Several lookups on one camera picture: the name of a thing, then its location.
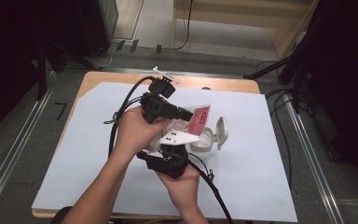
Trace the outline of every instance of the white paper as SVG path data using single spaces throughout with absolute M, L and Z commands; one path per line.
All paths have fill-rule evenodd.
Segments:
M 131 88 L 131 84 L 101 83 L 77 101 L 34 209 L 59 210 L 77 201 L 106 162 L 112 125 L 103 122 L 118 111 Z M 147 86 L 141 85 L 131 98 L 146 91 Z M 224 149 L 217 151 L 217 144 L 213 145 L 205 163 L 213 169 L 213 182 L 233 219 L 297 221 L 264 95 L 177 88 L 168 101 L 181 107 L 211 104 L 206 125 L 210 128 L 220 117 L 227 118 L 229 136 Z M 206 217 L 225 218 L 203 180 L 199 205 Z M 156 174 L 136 158 L 113 212 L 179 216 Z

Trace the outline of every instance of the gray floor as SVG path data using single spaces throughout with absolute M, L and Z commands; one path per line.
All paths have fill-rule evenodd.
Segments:
M 145 1 L 146 3 L 156 3 L 156 0 Z M 144 45 L 146 47 L 154 48 L 156 44 L 161 44 L 163 41 L 168 43 L 167 38 L 165 37 L 164 40 L 161 39 L 158 43 L 148 42 L 151 41 L 153 36 L 160 36 L 155 35 L 156 33 L 152 33 L 154 35 L 151 35 L 142 32 L 142 29 L 147 30 L 142 27 L 142 24 L 138 26 L 135 35 L 140 36 L 140 46 Z M 222 27 L 219 29 L 224 33 L 225 29 L 231 28 Z M 221 45 L 218 44 L 219 42 L 227 43 L 224 41 L 221 42 L 220 38 L 208 39 L 207 37 L 200 35 L 202 35 L 202 33 L 195 33 L 192 35 L 190 37 L 190 49 L 180 52 L 165 50 L 160 54 L 156 54 L 155 49 L 138 48 L 135 52 L 130 53 L 129 47 L 125 47 L 121 51 L 116 51 L 115 48 L 112 48 L 110 50 L 113 57 L 112 62 L 106 66 L 104 70 L 109 71 L 117 68 L 151 70 L 157 65 L 161 70 L 208 73 L 218 74 L 221 77 L 241 78 L 242 75 L 252 74 L 260 62 L 265 60 L 276 60 L 274 58 L 276 55 L 274 56 L 273 53 L 271 54 L 269 43 L 267 43 L 268 40 L 265 37 L 260 38 L 262 42 L 266 42 L 265 44 L 267 45 L 263 44 L 259 46 L 257 43 L 262 42 L 256 43 L 255 41 L 260 38 L 248 36 L 247 38 L 249 38 L 249 41 L 242 43 L 242 45 L 245 46 L 244 48 L 241 46 L 231 46 L 231 48 L 227 48 L 227 46 L 221 47 Z M 197 45 L 198 42 L 204 44 L 210 43 L 210 45 Z M 98 63 L 108 63 L 110 58 L 109 55 L 105 53 L 94 61 Z M 0 223 L 50 222 L 50 219 L 33 217 L 31 213 L 31 204 L 34 201 L 37 190 L 48 169 L 49 162 L 61 136 L 63 126 L 71 106 L 73 105 L 77 90 L 81 84 L 83 76 L 88 71 L 79 63 L 73 61 L 67 61 L 66 63 L 67 67 L 63 73 L 58 74 L 56 84 L 46 107 L 39 121 L 36 123 L 34 130 L 22 151 L 19 161 L 0 195 Z M 258 66 L 258 69 L 266 65 L 268 65 L 268 63 L 263 63 Z M 257 80 L 262 93 L 281 88 L 277 83 L 276 77 L 277 74 L 272 72 Z M 15 141 L 22 124 L 26 121 L 27 116 L 31 112 L 35 104 L 34 99 L 36 94 L 37 86 L 33 87 L 22 98 L 20 103 L 1 123 L 0 164 Z M 270 109 L 273 107 L 275 97 L 276 96 L 273 96 L 271 99 L 268 99 L 268 106 Z M 55 105 L 54 103 L 56 102 L 68 104 L 59 120 L 56 119 L 59 116 L 62 107 L 60 105 Z M 287 109 L 280 109 L 278 115 L 282 121 L 282 126 L 291 148 L 291 161 L 293 166 L 292 195 L 296 206 L 298 223 L 330 223 L 330 219 L 324 207 L 324 202 L 316 187 L 304 150 L 298 140 L 296 130 L 294 129 L 293 122 Z M 358 223 L 358 170 L 350 164 L 330 161 L 326 153 L 326 143 L 320 136 L 312 117 L 310 117 L 308 113 L 302 112 L 301 118 L 306 126 L 326 179 L 337 199 L 339 209 L 345 222 Z M 272 117 L 272 123 L 280 147 L 282 162 L 287 174 L 289 174 L 288 154 L 275 117 Z

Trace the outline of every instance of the wooden table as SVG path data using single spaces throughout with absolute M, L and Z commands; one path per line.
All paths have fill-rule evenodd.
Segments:
M 268 28 L 281 59 L 287 56 L 301 33 L 307 31 L 317 3 L 318 0 L 194 0 L 191 20 Z M 174 0 L 173 47 L 176 20 L 187 20 L 189 8 L 190 0 Z
M 79 92 L 76 96 L 74 106 L 72 107 L 69 118 L 65 124 L 65 127 L 62 131 L 62 136 L 57 147 L 60 145 L 63 134 L 65 133 L 68 121 L 72 117 L 76 102 L 80 99 L 86 92 L 92 90 L 98 84 L 102 82 L 121 82 L 121 83 L 136 83 L 139 79 L 146 76 L 161 77 L 161 75 L 142 75 L 142 74 L 125 74 L 125 73 L 108 73 L 108 72 L 88 72 L 80 86 Z M 174 76 L 180 78 L 180 84 L 172 83 L 175 87 L 182 88 L 195 88 L 201 89 L 203 87 L 208 87 L 212 90 L 220 91 L 239 91 L 239 92 L 249 92 L 249 93 L 260 93 L 257 83 L 252 80 L 246 79 L 225 79 L 225 78 L 211 78 L 211 77 L 189 77 L 189 76 Z M 147 80 L 143 84 L 148 85 L 150 81 Z M 36 217 L 54 217 L 57 210 L 48 210 L 48 209 L 33 209 L 33 215 Z M 125 217 L 120 215 L 113 214 L 113 217 Z

